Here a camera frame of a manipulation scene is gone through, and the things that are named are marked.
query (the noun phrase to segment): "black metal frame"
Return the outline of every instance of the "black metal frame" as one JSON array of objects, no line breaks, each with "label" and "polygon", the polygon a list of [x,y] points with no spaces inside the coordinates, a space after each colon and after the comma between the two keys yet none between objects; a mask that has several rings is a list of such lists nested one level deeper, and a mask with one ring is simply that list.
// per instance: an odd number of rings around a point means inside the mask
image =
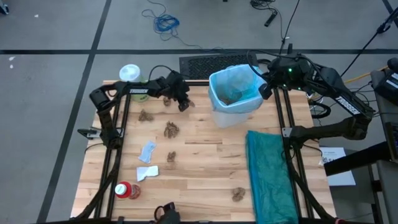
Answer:
[{"label": "black metal frame", "polygon": [[[208,86],[209,85],[209,81],[208,80],[199,80],[199,81],[187,81],[189,86]],[[284,121],[284,117],[283,117],[283,112],[282,112],[282,105],[280,102],[280,97],[279,97],[279,91],[277,89],[274,89],[274,94],[275,94],[275,103],[276,103],[276,107],[277,107],[277,113],[278,113],[278,117],[279,117],[279,124],[280,124],[280,128],[282,131],[282,128],[285,127],[285,121]],[[130,99],[131,96],[127,95],[126,96],[126,102],[124,104],[124,112],[123,112],[123,119],[122,119],[122,124],[121,124],[121,129],[123,131],[122,133],[122,140],[124,142],[124,135],[125,135],[125,130],[126,130],[126,125],[127,125],[127,117],[128,117],[128,113],[129,113],[129,107],[130,107]],[[289,118],[289,123],[291,126],[294,126],[294,117],[293,117],[293,112],[292,112],[292,107],[290,105],[290,99],[289,99],[289,93],[287,91],[284,91],[284,100],[285,100],[285,105],[287,108],[287,116]],[[119,113],[119,104],[117,107],[115,107],[114,110],[114,115],[113,115],[113,123],[117,124],[118,122],[118,113]],[[290,157],[290,145],[288,144],[288,142],[284,139],[283,140],[283,145],[284,145],[284,152],[285,152],[285,157],[288,158]],[[117,168],[117,174],[116,176],[113,178],[112,184],[111,184],[111,189],[113,189],[115,187],[115,185],[117,184],[118,181],[118,174],[119,174],[119,168],[120,168],[120,162],[121,162],[121,154],[122,154],[122,149],[123,149],[123,145],[122,147],[120,147],[120,149],[118,149],[116,151],[116,157],[115,157],[115,165]],[[298,164],[298,169],[300,172],[300,178],[304,181],[305,185],[307,186],[307,180],[305,179],[305,170],[304,170],[304,165],[303,165],[303,160],[302,160],[302,156],[300,153],[299,149],[295,150],[295,154],[297,157],[297,164]],[[112,155],[112,150],[107,150],[106,154],[105,154],[105,158],[104,158],[104,165],[103,165],[103,170],[102,170],[102,174],[101,174],[101,183],[103,184],[107,175],[108,175],[108,171],[109,171],[109,163],[111,161],[111,155]],[[322,220],[322,219],[316,219],[313,217],[313,210],[312,207],[308,201],[307,198],[306,199],[306,208],[307,208],[307,213],[308,213],[308,218],[304,218],[302,217],[301,214],[301,209],[300,209],[300,202],[299,202],[299,196],[297,193],[297,187],[296,187],[296,183],[293,180],[293,173],[292,173],[292,168],[293,166],[289,166],[287,165],[288,171],[289,171],[289,176],[290,176],[290,182],[292,184],[292,190],[294,193],[294,201],[295,201],[295,206],[297,209],[297,213],[298,213],[298,220],[300,224],[334,224],[335,220]],[[69,221],[61,221],[61,222],[51,222],[53,224],[79,224],[79,223],[84,223],[84,224],[94,224],[94,223],[103,223],[103,224],[110,224],[110,223],[115,223],[115,224],[148,224],[148,222],[143,222],[143,221],[124,221],[124,217],[119,217],[118,221],[112,221],[112,212],[113,212],[113,205],[114,205],[114,193],[111,190],[109,193],[109,200],[108,200],[108,206],[106,209],[106,216],[105,217],[100,217],[101,215],[101,206],[103,204],[103,195],[101,200],[98,202],[97,206],[96,206],[96,210],[95,210],[95,216],[94,218],[89,218],[89,219],[77,219],[77,220],[69,220]],[[256,222],[181,222],[181,224],[196,224],[196,223],[214,223],[214,224],[256,224]],[[363,223],[359,223],[359,222],[347,222],[345,221],[345,223],[350,223],[350,224],[363,224]]]}]

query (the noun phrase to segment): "black floor mat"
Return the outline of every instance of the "black floor mat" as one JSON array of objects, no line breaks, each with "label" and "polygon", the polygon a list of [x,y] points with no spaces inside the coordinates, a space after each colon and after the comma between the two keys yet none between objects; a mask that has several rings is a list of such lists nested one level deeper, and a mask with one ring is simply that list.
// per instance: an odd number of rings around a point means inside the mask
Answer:
[{"label": "black floor mat", "polygon": [[[258,66],[256,54],[249,54],[252,65]],[[231,65],[247,64],[246,54],[220,54],[180,57],[180,73],[191,80],[207,80],[209,76]]]}]

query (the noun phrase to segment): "red bottle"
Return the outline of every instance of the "red bottle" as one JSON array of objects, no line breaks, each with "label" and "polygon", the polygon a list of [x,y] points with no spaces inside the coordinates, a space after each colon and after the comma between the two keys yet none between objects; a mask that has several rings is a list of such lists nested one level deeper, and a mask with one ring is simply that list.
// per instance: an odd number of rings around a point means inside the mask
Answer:
[{"label": "red bottle", "polygon": [[115,188],[114,192],[118,198],[136,199],[141,193],[139,186],[122,181]]}]

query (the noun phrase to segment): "white paper scrap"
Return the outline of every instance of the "white paper scrap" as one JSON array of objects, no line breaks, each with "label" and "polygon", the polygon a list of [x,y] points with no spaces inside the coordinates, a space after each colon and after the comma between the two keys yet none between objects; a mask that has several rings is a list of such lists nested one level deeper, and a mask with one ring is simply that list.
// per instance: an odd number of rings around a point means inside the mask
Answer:
[{"label": "white paper scrap", "polygon": [[146,164],[150,164],[150,157],[155,147],[155,143],[148,141],[147,144],[142,148],[141,156],[139,156],[138,159],[142,162],[145,162]]},{"label": "white paper scrap", "polygon": [[[322,161],[324,164],[346,156],[344,148],[342,147],[320,147],[320,150],[323,153]],[[328,182],[329,186],[356,185],[353,173],[351,171],[331,175],[328,177]]]},{"label": "white paper scrap", "polygon": [[137,181],[140,182],[145,177],[155,177],[159,175],[159,168],[157,166],[137,167]]}]

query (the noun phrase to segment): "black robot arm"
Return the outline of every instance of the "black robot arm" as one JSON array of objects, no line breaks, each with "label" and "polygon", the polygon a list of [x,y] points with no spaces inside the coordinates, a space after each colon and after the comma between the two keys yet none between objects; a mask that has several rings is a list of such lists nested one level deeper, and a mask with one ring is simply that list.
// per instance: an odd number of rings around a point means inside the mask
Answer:
[{"label": "black robot arm", "polygon": [[284,128],[282,134],[291,144],[302,147],[308,139],[343,136],[350,140],[360,140],[366,137],[374,110],[345,87],[335,69],[315,64],[300,54],[281,55],[268,65],[268,69],[269,72],[262,74],[267,84],[259,88],[264,99],[271,96],[273,88],[317,92],[334,99],[352,115],[339,123],[321,127]]},{"label": "black robot arm", "polygon": [[[116,90],[116,94],[112,100],[106,94],[111,90]],[[147,94],[156,98],[166,96],[174,101],[178,101],[179,110],[184,111],[189,107],[188,91],[189,86],[185,83],[181,74],[176,71],[171,71],[167,78],[160,77],[146,83],[118,81],[93,90],[90,93],[90,99],[97,109],[97,114],[101,122],[100,138],[103,144],[110,149],[117,149],[121,146],[120,134],[112,122],[110,111],[122,96],[127,94]]]}]

